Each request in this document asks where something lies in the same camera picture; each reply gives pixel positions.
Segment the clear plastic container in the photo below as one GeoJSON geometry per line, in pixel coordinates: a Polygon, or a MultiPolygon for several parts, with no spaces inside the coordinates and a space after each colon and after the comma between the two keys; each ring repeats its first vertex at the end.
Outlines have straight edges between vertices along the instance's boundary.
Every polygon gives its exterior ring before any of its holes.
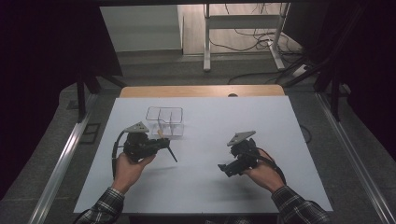
{"type": "Polygon", "coordinates": [[[183,109],[180,107],[156,107],[148,108],[146,120],[151,129],[151,134],[164,136],[181,136],[184,131],[183,109]]]}

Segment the human hand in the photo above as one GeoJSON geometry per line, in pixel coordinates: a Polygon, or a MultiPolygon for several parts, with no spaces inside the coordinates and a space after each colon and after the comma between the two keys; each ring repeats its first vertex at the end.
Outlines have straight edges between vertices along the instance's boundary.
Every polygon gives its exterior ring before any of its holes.
{"type": "Polygon", "coordinates": [[[117,158],[116,177],[111,188],[125,194],[128,189],[136,183],[143,169],[155,158],[155,155],[144,158],[139,162],[131,161],[125,153],[117,158]]]}
{"type": "MultiPolygon", "coordinates": [[[[262,157],[275,162],[263,149],[259,149],[259,152],[262,157]]],[[[247,169],[242,173],[248,175],[257,185],[268,189],[271,193],[285,186],[280,175],[264,161],[258,161],[254,169],[247,169]]]]}

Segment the checkered shirt sleeve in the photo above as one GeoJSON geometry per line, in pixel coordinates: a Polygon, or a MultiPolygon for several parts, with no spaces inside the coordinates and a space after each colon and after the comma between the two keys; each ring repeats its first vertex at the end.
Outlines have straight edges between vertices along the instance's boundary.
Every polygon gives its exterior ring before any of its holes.
{"type": "Polygon", "coordinates": [[[124,198],[124,195],[116,189],[108,188],[97,203],[76,223],[113,223],[122,212],[124,198]]]}
{"type": "Polygon", "coordinates": [[[288,186],[278,189],[272,199],[286,223],[331,223],[329,215],[317,203],[306,201],[288,186]]]}

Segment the white table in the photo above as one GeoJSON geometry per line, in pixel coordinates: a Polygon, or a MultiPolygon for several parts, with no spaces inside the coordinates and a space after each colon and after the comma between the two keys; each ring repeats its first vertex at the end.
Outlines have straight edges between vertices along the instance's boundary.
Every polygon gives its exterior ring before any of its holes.
{"type": "Polygon", "coordinates": [[[120,132],[145,124],[150,106],[184,110],[184,135],[171,141],[178,163],[160,150],[126,195],[126,214],[277,213],[271,194],[247,176],[227,177],[218,167],[234,160],[226,146],[235,133],[256,131],[283,170],[288,185],[307,200],[332,211],[287,96],[119,98],[114,104],[76,213],[91,207],[112,183],[111,150],[120,132]]]}

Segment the white wall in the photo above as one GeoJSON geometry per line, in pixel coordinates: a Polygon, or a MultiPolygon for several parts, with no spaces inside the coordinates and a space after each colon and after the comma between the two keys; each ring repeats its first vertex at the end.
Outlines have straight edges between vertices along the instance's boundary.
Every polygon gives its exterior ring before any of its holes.
{"type": "Polygon", "coordinates": [[[177,6],[100,9],[116,52],[181,49],[177,6]]]}

